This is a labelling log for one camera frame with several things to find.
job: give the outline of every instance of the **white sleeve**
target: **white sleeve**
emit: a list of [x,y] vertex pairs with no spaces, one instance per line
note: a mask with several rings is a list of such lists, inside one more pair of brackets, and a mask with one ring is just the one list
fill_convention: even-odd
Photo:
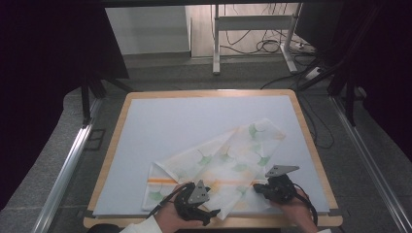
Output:
[[326,229],[326,230],[323,230],[323,231],[319,231],[318,233],[332,233],[332,232],[330,231],[330,229]]
[[161,233],[160,227],[153,216],[140,222],[139,224],[131,223],[120,233]]

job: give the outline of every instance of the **hand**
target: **hand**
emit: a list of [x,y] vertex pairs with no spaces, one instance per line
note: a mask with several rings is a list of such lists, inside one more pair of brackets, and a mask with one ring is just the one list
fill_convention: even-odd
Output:
[[[178,189],[184,184],[177,185],[173,191]],[[181,219],[178,212],[175,209],[175,205],[172,203],[176,198],[176,195],[170,199],[171,202],[167,202],[154,216],[157,225],[160,227],[163,233],[173,233],[182,228],[191,228],[201,226],[203,224],[200,220],[185,221]]]
[[[302,190],[297,188],[296,191],[300,196],[309,199],[309,197],[306,196]],[[285,217],[293,224],[297,225],[297,227],[299,227],[304,233],[318,232],[318,227],[313,222],[309,209],[299,199],[293,197],[293,199],[287,204],[280,205],[275,202],[270,202],[270,205],[281,209]]]

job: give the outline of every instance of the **gray carpet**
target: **gray carpet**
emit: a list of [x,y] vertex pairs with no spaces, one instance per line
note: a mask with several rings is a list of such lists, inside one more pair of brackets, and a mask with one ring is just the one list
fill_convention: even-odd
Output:
[[[138,90],[258,89],[265,83],[288,76],[280,57],[224,59],[222,73],[212,75],[210,59],[183,60],[181,64],[153,60],[130,65],[130,80],[123,81]],[[283,79],[267,88],[289,88],[295,79]],[[343,214],[340,228],[332,232],[398,232],[383,199],[365,170],[348,133],[326,94],[328,81],[300,93],[305,116],[313,133],[330,185]],[[69,183],[66,195],[51,223],[49,232],[86,232],[83,217],[109,146],[126,93],[105,83],[107,97],[101,106],[86,149]],[[0,232],[29,232],[52,188],[72,143],[82,125],[80,91],[65,99],[65,110],[48,144],[18,191],[0,214]],[[370,118],[361,102],[355,106],[357,129],[369,146],[377,165],[411,216],[412,164]],[[294,228],[282,232],[298,232]]]

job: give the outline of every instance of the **white wall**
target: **white wall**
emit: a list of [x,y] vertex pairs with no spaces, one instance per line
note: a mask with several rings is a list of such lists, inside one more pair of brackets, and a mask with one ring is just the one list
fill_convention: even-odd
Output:
[[185,6],[106,9],[121,54],[189,51]]

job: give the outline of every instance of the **table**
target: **table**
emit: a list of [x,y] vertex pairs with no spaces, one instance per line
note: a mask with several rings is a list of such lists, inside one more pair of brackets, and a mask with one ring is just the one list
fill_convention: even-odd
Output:
[[[155,99],[155,98],[190,98],[190,97],[247,97],[247,96],[278,96],[287,95],[290,97],[293,109],[296,113],[296,117],[299,126],[303,132],[304,140],[309,149],[311,158],[314,162],[316,171],[326,196],[326,200],[331,210],[338,210],[336,200],[333,196],[333,192],[328,183],[326,173],[324,171],[322,162],[316,151],[315,145],[312,141],[308,126],[305,122],[302,111],[300,110],[294,92],[291,90],[193,90],[193,91],[157,91],[157,92],[135,92],[127,95],[123,107],[121,109],[120,117],[112,137],[112,141],[108,148],[105,161],[103,163],[99,178],[96,183],[96,187],[91,196],[91,200],[87,207],[87,215],[84,218],[85,227],[91,227],[98,223],[113,223],[120,227],[125,227],[131,222],[138,223],[143,221],[143,218],[94,218],[91,213],[96,207],[98,197],[103,189],[103,185],[108,177],[111,164],[114,160],[116,149],[120,140],[120,134],[123,129],[127,111],[133,99]],[[335,215],[334,212],[329,214],[323,214],[319,216],[320,226],[339,226],[342,223],[342,216]],[[283,216],[230,216],[224,221],[213,219],[212,223],[207,227],[210,228],[230,228],[230,227],[284,227],[291,225]]]

